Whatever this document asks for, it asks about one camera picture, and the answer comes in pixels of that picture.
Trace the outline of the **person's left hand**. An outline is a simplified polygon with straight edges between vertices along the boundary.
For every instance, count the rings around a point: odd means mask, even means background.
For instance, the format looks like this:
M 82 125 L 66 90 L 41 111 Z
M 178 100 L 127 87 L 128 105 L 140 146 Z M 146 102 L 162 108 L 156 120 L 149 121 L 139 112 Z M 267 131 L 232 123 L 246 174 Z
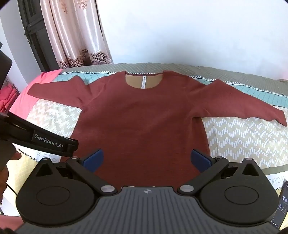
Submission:
M 11 157 L 10 160 L 19 160 L 21 158 L 21 154 L 16 151 L 16 153 Z M 7 166 L 5 165 L 3 170 L 0 172 L 0 203 L 3 200 L 3 193 L 7 188 L 6 182 L 8 181 L 9 171 Z

